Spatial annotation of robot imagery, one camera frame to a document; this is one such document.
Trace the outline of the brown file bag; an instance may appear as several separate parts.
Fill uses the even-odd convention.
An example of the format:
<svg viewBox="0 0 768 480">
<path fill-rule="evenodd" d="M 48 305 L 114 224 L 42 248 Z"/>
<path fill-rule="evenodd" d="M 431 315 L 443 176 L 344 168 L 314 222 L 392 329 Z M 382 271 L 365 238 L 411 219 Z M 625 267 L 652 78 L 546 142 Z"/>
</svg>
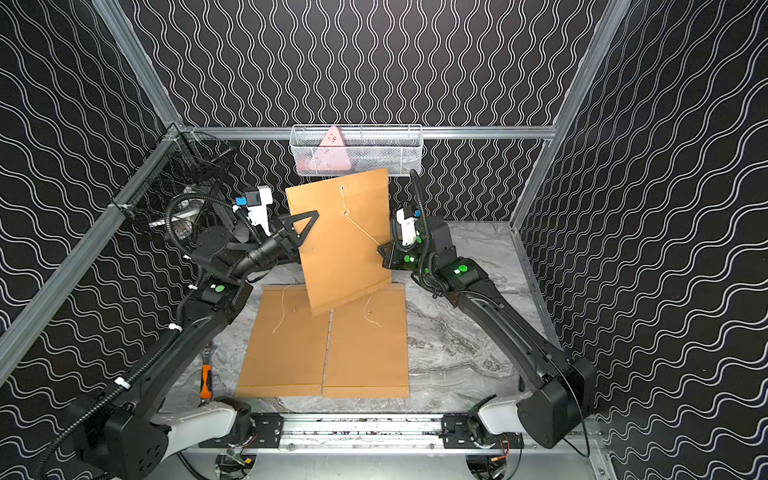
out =
<svg viewBox="0 0 768 480">
<path fill-rule="evenodd" d="M 402 284 L 393 283 L 333 311 L 323 396 L 410 396 L 406 292 Z"/>
<path fill-rule="evenodd" d="M 329 327 L 330 314 L 312 313 L 304 285 L 266 285 L 235 395 L 320 395 Z"/>
<path fill-rule="evenodd" d="M 300 259 L 312 313 L 318 315 L 392 282 L 380 245 L 391 240 L 385 170 L 317 181 L 286 190 L 292 214 L 319 212 Z"/>
</svg>

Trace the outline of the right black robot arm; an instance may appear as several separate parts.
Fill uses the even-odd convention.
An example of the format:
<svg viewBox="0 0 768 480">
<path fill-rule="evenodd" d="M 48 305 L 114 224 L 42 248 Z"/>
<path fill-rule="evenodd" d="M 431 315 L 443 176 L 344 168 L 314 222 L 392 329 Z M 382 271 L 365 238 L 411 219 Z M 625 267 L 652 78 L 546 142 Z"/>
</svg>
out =
<svg viewBox="0 0 768 480">
<path fill-rule="evenodd" d="M 384 268 L 407 271 L 435 298 L 471 318 L 512 362 L 530 396 L 516 406 L 523 430 L 551 449 L 593 410 L 596 370 L 545 339 L 500 293 L 473 259 L 458 255 L 450 228 L 426 211 L 416 170 L 409 172 L 413 201 L 390 220 L 390 241 L 378 247 Z"/>
</svg>

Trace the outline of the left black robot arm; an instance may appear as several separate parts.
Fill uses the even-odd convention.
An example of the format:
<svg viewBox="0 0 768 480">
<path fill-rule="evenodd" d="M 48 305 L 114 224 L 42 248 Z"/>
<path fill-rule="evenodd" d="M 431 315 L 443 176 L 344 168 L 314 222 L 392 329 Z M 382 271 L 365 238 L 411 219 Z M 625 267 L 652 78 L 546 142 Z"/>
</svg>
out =
<svg viewBox="0 0 768 480">
<path fill-rule="evenodd" d="M 178 205 L 200 201 L 221 206 L 233 222 L 214 223 L 180 240 L 173 226 Z M 158 342 L 111 388 L 84 394 L 69 407 L 70 425 L 39 455 L 33 478 L 44 479 L 56 451 L 70 441 L 78 460 L 102 478 L 144 479 L 173 451 L 176 424 L 157 418 L 164 399 L 197 355 L 244 309 L 253 283 L 274 267 L 295 263 L 320 215 L 315 210 L 278 216 L 265 226 L 251 222 L 247 200 L 203 193 L 179 194 L 165 211 L 170 242 L 197 265 L 190 291 Z"/>
</svg>

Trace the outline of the pink triangular board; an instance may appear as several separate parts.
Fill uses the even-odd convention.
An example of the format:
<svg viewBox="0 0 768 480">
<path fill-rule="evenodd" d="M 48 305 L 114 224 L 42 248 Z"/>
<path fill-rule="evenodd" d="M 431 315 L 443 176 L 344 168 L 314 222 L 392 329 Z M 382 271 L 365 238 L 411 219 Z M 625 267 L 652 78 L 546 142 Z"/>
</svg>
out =
<svg viewBox="0 0 768 480">
<path fill-rule="evenodd" d="M 344 173 L 352 169 L 352 161 L 338 126 L 331 126 L 310 156 L 302 159 L 301 170 L 309 175 Z"/>
</svg>

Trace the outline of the white object in black basket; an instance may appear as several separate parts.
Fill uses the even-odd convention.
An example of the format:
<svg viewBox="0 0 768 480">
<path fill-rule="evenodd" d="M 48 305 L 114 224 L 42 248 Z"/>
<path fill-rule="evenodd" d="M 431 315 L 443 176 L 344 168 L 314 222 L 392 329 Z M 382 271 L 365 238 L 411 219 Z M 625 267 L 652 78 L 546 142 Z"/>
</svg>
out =
<svg viewBox="0 0 768 480">
<path fill-rule="evenodd" d="M 200 214 L 202 202 L 200 200 L 184 200 L 173 208 L 171 213 L 171 226 L 179 235 L 189 234 Z M 147 225 L 150 229 L 159 229 L 166 224 L 165 214 L 157 214 L 151 217 Z"/>
</svg>

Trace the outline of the orange handled tool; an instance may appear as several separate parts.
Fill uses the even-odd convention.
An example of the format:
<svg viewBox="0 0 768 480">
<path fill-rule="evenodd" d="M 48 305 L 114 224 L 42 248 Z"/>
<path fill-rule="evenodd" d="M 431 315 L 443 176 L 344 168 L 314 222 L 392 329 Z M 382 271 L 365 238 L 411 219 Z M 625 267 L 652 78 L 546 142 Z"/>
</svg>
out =
<svg viewBox="0 0 768 480">
<path fill-rule="evenodd" d="M 199 398 L 203 402 L 210 401 L 213 398 L 212 392 L 212 366 L 204 363 L 201 367 L 200 394 Z"/>
</svg>

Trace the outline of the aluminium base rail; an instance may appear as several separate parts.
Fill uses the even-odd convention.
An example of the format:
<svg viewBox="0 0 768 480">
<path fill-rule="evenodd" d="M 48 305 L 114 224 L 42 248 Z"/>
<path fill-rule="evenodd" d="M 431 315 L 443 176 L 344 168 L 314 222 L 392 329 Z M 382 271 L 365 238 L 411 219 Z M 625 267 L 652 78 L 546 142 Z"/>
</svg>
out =
<svg viewBox="0 0 768 480">
<path fill-rule="evenodd" d="M 163 415 L 172 422 L 168 454 L 217 452 L 231 456 L 263 454 L 417 454 L 488 455 L 523 449 L 547 449 L 517 428 L 480 439 L 470 429 L 467 414 L 458 413 L 256 413 L 247 422 L 245 440 L 204 440 L 202 421 L 208 414 L 185 419 Z"/>
</svg>

